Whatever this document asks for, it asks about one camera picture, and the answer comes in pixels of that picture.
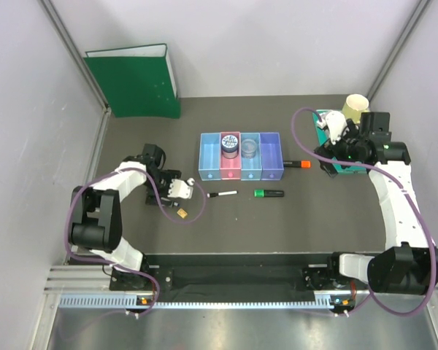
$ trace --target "pink compartment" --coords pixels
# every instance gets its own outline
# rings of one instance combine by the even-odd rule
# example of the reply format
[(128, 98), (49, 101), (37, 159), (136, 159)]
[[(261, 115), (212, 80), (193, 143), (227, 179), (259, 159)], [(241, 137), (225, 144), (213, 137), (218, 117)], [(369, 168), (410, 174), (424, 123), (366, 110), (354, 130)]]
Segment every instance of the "pink compartment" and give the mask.
[(239, 154), (232, 159), (228, 159), (222, 156), (222, 150), (220, 153), (220, 177), (222, 180), (240, 180), (241, 168), (242, 168), (242, 152), (240, 149), (240, 139), (239, 131), (232, 131), (229, 133), (220, 133), (220, 140), (226, 135), (234, 135), (239, 139)]

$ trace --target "green marker cap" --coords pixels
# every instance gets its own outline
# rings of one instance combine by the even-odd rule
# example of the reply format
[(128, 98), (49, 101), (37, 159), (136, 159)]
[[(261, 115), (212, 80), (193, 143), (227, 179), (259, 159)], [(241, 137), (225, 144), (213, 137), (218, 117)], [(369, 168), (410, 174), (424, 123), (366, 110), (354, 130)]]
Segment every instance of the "green marker cap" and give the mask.
[(264, 197), (264, 190), (255, 190), (255, 197)]

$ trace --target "green marker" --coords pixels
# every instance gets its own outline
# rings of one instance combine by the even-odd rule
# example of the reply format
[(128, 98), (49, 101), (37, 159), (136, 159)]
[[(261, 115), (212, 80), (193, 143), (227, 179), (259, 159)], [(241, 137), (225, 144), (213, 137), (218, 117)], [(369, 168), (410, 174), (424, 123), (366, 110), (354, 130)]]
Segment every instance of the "green marker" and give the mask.
[(284, 191), (281, 190), (255, 190), (255, 197), (284, 197)]

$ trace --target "purple compartment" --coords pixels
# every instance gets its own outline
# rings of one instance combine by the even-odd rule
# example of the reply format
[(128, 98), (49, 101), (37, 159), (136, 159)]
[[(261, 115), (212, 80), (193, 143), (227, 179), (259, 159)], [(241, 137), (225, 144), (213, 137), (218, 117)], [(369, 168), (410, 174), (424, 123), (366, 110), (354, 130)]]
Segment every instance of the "purple compartment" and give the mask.
[(284, 173), (283, 152), (280, 146), (279, 133), (260, 133), (261, 180), (281, 180)]

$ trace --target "gray wall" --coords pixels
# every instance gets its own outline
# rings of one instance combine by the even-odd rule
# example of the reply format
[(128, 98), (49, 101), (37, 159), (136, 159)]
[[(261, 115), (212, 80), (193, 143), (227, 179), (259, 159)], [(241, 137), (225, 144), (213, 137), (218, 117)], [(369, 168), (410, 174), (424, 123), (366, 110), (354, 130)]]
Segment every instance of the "gray wall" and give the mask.
[(26, 346), (101, 116), (38, 1), (0, 1), (0, 349)]
[(422, 215), (438, 245), (438, 0), (432, 1), (372, 106), (407, 143)]
[(366, 93), (413, 0), (53, 0), (84, 54), (166, 42), (182, 97)]

